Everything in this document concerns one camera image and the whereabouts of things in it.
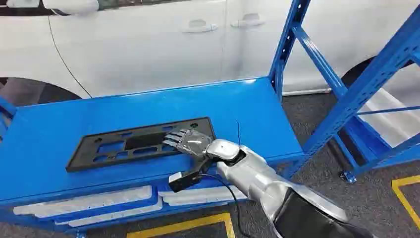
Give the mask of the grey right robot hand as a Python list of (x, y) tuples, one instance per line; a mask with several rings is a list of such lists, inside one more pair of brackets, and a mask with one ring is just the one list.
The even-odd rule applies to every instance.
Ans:
[(184, 154), (195, 159), (203, 159), (207, 147), (214, 139), (194, 129), (181, 129), (172, 131), (164, 137), (163, 144), (174, 147)]

